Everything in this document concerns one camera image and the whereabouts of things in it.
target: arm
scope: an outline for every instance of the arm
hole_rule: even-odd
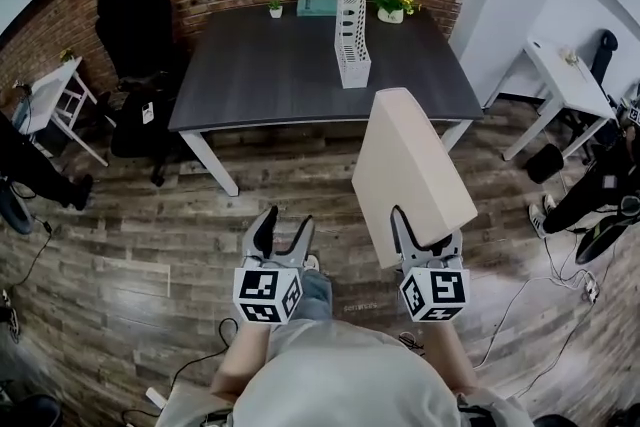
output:
[[[271,326],[243,323],[213,376],[211,392],[235,402],[264,366]]]
[[[626,146],[627,146],[627,152],[629,153],[629,157],[631,158],[631,162],[635,162],[635,159],[633,158],[633,141],[636,138],[636,129],[634,126],[630,126],[627,128],[626,130]]]
[[[426,324],[424,359],[440,374],[451,391],[469,392],[478,387],[473,365],[451,322]]]

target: sneaker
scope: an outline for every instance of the sneaker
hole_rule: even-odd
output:
[[[556,208],[556,202],[553,200],[553,196],[551,194],[545,194],[542,199],[542,208],[544,209],[545,215],[549,215],[551,211]]]
[[[318,260],[317,256],[307,255],[307,258],[304,261],[304,264],[302,264],[302,265],[303,265],[305,271],[308,271],[309,269],[312,269],[314,271],[320,272],[320,261]]]
[[[547,236],[547,232],[544,231],[544,227],[542,226],[545,219],[546,216],[540,212],[537,206],[529,205],[529,220],[535,228],[538,237],[541,239],[544,239]]]

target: small potted plant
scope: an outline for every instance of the small potted plant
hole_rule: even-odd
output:
[[[282,16],[282,3],[279,0],[269,1],[269,14],[271,14],[271,18],[280,18]]]
[[[372,0],[378,6],[378,18],[386,23],[402,23],[404,13],[412,15],[416,3],[414,0]]]
[[[76,56],[73,53],[73,49],[71,48],[65,48],[62,52],[60,52],[60,62],[61,63],[66,63],[67,61],[71,61],[73,59],[75,59]]]

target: white desk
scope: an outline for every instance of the white desk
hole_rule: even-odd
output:
[[[96,97],[89,91],[87,85],[78,74],[78,66],[82,62],[82,57],[67,61],[55,71],[34,82],[31,86],[31,97],[29,98],[27,117],[20,126],[22,134],[33,134],[45,128],[49,121],[53,121],[70,139],[76,141],[87,150],[103,166],[108,166],[107,161],[98,155],[93,148],[85,143],[78,134],[73,131],[73,126],[78,119],[78,114],[89,98],[97,104]],[[76,93],[67,89],[67,86],[75,79],[82,88],[82,93]],[[67,102],[60,107],[62,96],[67,97]],[[112,119],[107,120],[115,127]]]
[[[530,38],[524,51],[533,61],[545,83],[543,94],[546,99],[538,109],[540,117],[537,121],[502,156],[504,160],[511,160],[562,109],[573,109],[597,116],[599,119],[562,152],[562,157],[566,159],[608,120],[615,118],[615,114],[582,59],[575,65],[570,65],[560,55],[560,48],[537,38]]]

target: wooden floor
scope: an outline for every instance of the wooden floor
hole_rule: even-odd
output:
[[[550,273],[525,207],[543,190],[562,197],[562,181],[556,176],[543,189],[519,168],[546,139],[541,135],[513,162],[501,158],[534,116],[529,105],[499,101],[452,152],[479,211],[463,230],[473,302],[456,322],[476,364],[523,283]],[[235,314],[230,294],[243,230],[272,204],[282,212],[281,243],[307,214],[314,216],[312,249],[335,283],[337,318],[394,336],[407,329],[419,334],[419,325],[402,313],[396,275],[378,267],[351,187],[363,133],[364,124],[343,123],[216,134],[216,153],[240,186],[236,198],[193,160],[170,165],[157,189],[148,180],[149,162],[110,156],[111,166],[102,168],[70,145],[60,162],[67,174],[92,172],[94,193],[81,213],[30,202],[56,228],[55,237],[15,291],[23,335],[14,345],[4,329],[0,333],[0,379],[56,395],[66,425],[111,426],[122,409],[153,411],[144,399],[149,386],[166,394],[183,363],[221,348],[216,330]],[[103,137],[96,144],[106,153],[107,142]],[[566,186],[583,172],[579,160],[570,159]],[[28,238],[4,224],[1,230],[0,279],[9,284],[26,271],[46,233],[41,226]],[[602,425],[611,411],[640,398],[637,233],[617,244],[599,302],[555,369],[520,397],[532,417],[561,413],[580,426]],[[569,257],[564,276],[576,269],[575,242],[570,233],[549,240],[557,267]],[[611,259],[609,251],[588,266],[600,282]],[[549,281],[530,282],[479,369],[482,382],[505,396],[522,393],[589,311],[581,295]],[[215,365],[194,365],[184,377],[206,384]]]

